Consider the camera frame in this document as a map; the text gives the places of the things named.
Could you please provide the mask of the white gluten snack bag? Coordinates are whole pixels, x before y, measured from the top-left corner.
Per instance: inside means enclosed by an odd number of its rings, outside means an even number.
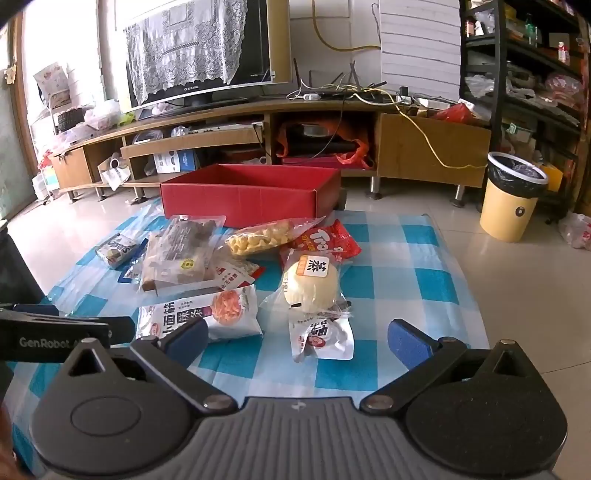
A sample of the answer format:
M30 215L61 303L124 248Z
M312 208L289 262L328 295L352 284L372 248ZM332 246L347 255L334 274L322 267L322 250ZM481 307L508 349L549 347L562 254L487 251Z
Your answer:
M143 306L139 309L136 337L163 338L193 319L204 319L210 342L262 336L256 318L258 310L253 285Z

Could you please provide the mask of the steamed cake clear packet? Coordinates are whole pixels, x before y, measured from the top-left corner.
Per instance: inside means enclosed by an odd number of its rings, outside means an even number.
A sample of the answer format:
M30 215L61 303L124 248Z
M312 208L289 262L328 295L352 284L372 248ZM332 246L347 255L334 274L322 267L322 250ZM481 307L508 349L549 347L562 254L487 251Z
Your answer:
M342 315L351 304L342 293L342 270L349 261L332 252L290 249L276 291L263 299L264 310L295 317Z

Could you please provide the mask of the red snack bag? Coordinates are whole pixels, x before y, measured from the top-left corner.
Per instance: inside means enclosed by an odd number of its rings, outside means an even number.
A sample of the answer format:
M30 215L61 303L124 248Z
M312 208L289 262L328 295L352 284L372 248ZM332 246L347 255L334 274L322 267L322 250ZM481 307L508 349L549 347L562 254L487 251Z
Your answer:
M291 250L331 253L341 259L352 259L363 250L339 219L332 224L309 228L280 248L280 263L284 264Z

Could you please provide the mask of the red white snack packet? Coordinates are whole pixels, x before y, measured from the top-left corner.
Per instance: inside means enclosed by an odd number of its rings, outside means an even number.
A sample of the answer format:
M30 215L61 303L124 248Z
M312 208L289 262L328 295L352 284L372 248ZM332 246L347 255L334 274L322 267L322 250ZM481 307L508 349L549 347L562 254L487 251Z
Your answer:
M213 259L214 279L222 290L235 290L252 285L263 275L264 268L247 260Z

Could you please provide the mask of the dark snack clear bag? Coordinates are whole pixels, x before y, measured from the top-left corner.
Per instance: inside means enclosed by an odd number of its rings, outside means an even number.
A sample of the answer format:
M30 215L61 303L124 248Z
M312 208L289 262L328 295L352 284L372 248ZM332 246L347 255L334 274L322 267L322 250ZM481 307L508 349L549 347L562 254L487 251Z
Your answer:
M205 280L225 216L175 215L165 228L148 237L140 288L158 292Z

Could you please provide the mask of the Kapronts wafer pack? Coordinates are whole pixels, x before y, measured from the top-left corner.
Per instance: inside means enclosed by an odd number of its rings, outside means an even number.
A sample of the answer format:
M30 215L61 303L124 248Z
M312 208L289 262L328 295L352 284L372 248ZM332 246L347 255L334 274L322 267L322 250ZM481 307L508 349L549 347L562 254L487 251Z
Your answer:
M116 269L131 257L138 246L135 239L116 234L98 245L95 252L109 268Z

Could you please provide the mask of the red cardboard box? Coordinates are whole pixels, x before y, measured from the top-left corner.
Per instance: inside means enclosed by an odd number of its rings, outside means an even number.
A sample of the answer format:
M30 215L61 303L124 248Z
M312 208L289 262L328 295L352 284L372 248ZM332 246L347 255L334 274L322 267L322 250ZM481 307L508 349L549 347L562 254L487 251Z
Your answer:
M341 196L338 169L216 164L160 184L168 218L223 216L241 228L291 218L319 218L335 209Z

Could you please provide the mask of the yellow trash bin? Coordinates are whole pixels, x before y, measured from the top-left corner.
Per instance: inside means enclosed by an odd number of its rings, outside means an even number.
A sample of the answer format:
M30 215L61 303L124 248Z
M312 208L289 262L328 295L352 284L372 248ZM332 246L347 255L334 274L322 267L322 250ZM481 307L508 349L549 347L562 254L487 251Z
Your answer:
M520 242L548 183L548 176L534 164L508 153L490 152L481 228L497 240Z

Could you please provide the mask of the white blue box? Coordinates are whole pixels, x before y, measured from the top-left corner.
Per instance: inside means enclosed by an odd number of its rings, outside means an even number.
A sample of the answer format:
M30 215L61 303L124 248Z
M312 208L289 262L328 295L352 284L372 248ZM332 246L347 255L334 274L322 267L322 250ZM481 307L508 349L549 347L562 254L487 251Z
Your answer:
M153 160L158 174L192 172L199 168L197 153L193 150L154 154Z

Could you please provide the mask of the white plastic bag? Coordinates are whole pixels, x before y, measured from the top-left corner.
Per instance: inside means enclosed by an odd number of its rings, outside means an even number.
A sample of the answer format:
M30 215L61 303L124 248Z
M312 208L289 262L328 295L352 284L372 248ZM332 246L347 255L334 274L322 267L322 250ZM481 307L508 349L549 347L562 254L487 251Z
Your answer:
M558 223L561 237L574 249L591 250L591 223L584 214L568 212Z

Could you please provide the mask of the wooden TV stand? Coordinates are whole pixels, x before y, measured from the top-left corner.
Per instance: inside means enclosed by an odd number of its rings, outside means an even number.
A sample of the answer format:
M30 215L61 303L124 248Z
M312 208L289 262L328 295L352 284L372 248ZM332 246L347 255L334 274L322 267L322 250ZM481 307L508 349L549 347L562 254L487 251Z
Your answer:
M360 101L267 100L202 111L178 110L159 118L98 132L51 155L60 189L93 189L105 196L98 167L117 154L129 168L123 187L138 197L174 173L147 172L156 154L188 151L198 166L259 160L273 165L322 166L370 181L370 198L382 196L384 179L480 187L491 132L483 122L462 123L420 114L415 107Z

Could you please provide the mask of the orange plastic bag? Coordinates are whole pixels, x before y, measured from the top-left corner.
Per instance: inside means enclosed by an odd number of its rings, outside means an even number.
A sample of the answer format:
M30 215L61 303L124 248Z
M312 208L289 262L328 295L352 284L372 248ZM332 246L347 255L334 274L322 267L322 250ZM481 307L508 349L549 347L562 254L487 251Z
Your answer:
M353 128L345 120L321 118L283 122L274 134L273 146L283 165L376 169L367 130Z

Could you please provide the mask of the flat screen television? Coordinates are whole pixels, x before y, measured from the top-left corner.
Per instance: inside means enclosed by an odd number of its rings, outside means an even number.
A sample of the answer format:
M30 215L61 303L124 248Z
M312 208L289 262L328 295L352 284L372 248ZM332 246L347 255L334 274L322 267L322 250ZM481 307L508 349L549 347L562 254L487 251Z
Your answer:
M287 1L143 4L121 22L133 107L293 77Z

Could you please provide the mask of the black storage shelf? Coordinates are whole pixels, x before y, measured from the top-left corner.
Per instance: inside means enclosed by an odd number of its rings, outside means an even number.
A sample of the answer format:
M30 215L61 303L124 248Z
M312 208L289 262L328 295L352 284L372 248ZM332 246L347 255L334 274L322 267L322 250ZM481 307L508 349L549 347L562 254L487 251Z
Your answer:
M551 167L549 225L590 180L590 4L463 1L461 93L489 114L494 150Z

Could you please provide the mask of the white lace cover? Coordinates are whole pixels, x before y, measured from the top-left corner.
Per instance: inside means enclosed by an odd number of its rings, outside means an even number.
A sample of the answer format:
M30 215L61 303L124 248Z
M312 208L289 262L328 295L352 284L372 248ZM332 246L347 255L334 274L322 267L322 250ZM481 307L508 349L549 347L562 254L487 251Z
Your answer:
M137 102L189 83L230 83L238 72L248 11L245 1L188 1L125 27Z

